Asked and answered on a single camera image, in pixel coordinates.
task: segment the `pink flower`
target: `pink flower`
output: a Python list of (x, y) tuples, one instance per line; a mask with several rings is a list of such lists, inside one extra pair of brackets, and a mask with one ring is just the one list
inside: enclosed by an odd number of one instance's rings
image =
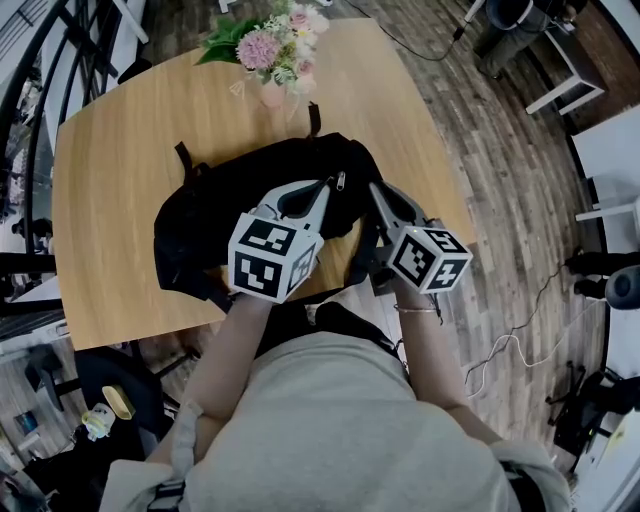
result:
[(296, 11), (289, 16), (289, 25), (296, 30), (305, 27), (308, 22), (309, 18), (304, 11)]
[(304, 76), (313, 73), (313, 62), (310, 60), (303, 60), (298, 64), (298, 76)]
[(268, 69), (280, 51), (280, 43), (268, 32), (254, 30), (245, 35), (236, 48), (238, 59), (247, 69)]

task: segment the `zipper pull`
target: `zipper pull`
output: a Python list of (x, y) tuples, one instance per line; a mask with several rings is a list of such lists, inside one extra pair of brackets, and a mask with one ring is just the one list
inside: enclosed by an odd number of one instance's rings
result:
[(344, 190), (344, 182), (347, 179), (347, 175), (344, 173), (344, 171), (340, 171), (338, 173), (338, 184), (336, 185), (336, 190), (338, 192), (342, 192)]

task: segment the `table leg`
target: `table leg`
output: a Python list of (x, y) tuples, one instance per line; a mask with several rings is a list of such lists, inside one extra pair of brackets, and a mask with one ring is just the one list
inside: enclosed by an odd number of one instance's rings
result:
[(613, 206), (611, 208), (596, 210), (594, 212), (580, 213), (576, 215), (576, 221), (582, 222), (583, 220), (598, 219), (600, 217), (608, 217), (609, 215), (618, 215), (619, 213), (632, 213), (634, 211), (635, 211), (635, 204), (623, 204), (620, 206)]
[(582, 83), (580, 78), (576, 75), (573, 75), (570, 78), (567, 78), (564, 82), (558, 85), (555, 89), (550, 90), (547, 94), (540, 97), (536, 101), (534, 101), (531, 105), (527, 107), (527, 114), (533, 114), (537, 112), (542, 107), (544, 107), (547, 103), (551, 103), (558, 96), (561, 96), (568, 90), (572, 89), (576, 85)]
[(127, 7), (127, 4), (125, 4), (122, 0), (113, 0), (113, 3), (116, 4), (116, 7), (122, 13), (122, 17), (127, 22), (127, 25), (131, 27), (131, 30), (134, 31), (136, 37), (140, 39), (142, 44), (147, 44), (149, 42), (149, 36), (133, 17), (133, 14), (131, 14), (131, 11)]
[(584, 105), (587, 101), (591, 101), (596, 96), (600, 96), (604, 91), (599, 87), (594, 87), (593, 90), (589, 91), (584, 96), (581, 96), (576, 101), (569, 103), (566, 107), (560, 109), (560, 115), (563, 116), (567, 112), (571, 112), (574, 108), (579, 107), (580, 105)]
[(473, 2), (471, 8), (467, 11), (467, 14), (464, 15), (464, 21), (470, 23), (476, 13), (480, 10), (480, 8), (484, 5), (484, 0), (476, 0)]

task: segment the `vase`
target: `vase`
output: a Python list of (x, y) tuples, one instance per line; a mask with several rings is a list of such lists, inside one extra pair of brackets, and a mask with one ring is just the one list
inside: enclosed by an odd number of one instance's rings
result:
[(266, 84), (262, 84), (260, 87), (260, 101), (267, 108), (280, 108), (284, 103), (286, 92), (286, 88), (283, 85), (278, 85), (276, 81), (271, 78), (271, 80)]

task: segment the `white cable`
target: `white cable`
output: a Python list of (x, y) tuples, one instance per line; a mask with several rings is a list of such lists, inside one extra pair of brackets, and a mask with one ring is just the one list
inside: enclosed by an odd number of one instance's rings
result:
[(520, 339), (515, 334), (503, 334), (502, 336), (499, 336), (498, 339), (493, 344), (493, 348), (491, 349), (491, 352), (489, 352), (489, 356), (485, 359), (485, 362), (482, 364), (482, 385), (480, 386), (480, 389), (478, 391), (476, 391), (475, 393), (471, 394), (471, 395), (467, 395), (467, 398), (473, 398), (473, 397), (479, 395), (482, 392), (482, 390), (484, 389), (484, 378), (485, 378), (485, 374), (486, 374), (486, 371), (487, 371), (487, 365), (491, 362), (491, 359), (493, 358), (493, 355), (494, 355), (494, 353), (496, 351), (496, 347), (498, 346), (498, 343), (500, 342), (500, 340), (502, 338), (507, 338), (507, 342), (504, 345), (504, 349), (505, 350), (507, 348), (507, 345), (511, 341), (511, 339), (512, 338), (515, 339), (516, 340), (516, 346), (518, 347), (518, 353), (520, 354), (520, 359), (522, 359), (523, 364), (527, 368), (533, 368), (534, 366), (538, 366), (539, 364), (546, 363), (549, 359), (551, 359), (553, 357), (553, 354), (555, 354), (556, 350), (558, 350), (558, 347), (562, 343), (562, 340), (564, 340), (564, 337), (569, 332), (569, 329), (571, 328), (571, 326), (575, 322), (577, 322), (578, 319), (580, 319), (582, 317), (582, 315), (584, 315), (587, 311), (589, 311), (589, 309), (591, 309), (595, 304), (599, 304), (600, 302), (601, 301), (596, 301), (596, 302), (593, 302), (592, 304), (589, 304), (589, 306), (584, 308), (582, 310), (582, 312), (578, 316), (576, 316), (573, 320), (571, 320), (569, 325), (567, 325), (567, 327), (565, 328), (564, 333), (562, 334), (561, 338), (558, 340), (556, 345), (553, 347), (553, 350), (551, 350), (549, 355), (547, 357), (545, 357), (544, 359), (542, 359), (541, 361), (536, 361), (535, 363), (527, 363), (527, 360), (524, 358), (524, 354), (522, 353), (522, 349), (520, 347)]

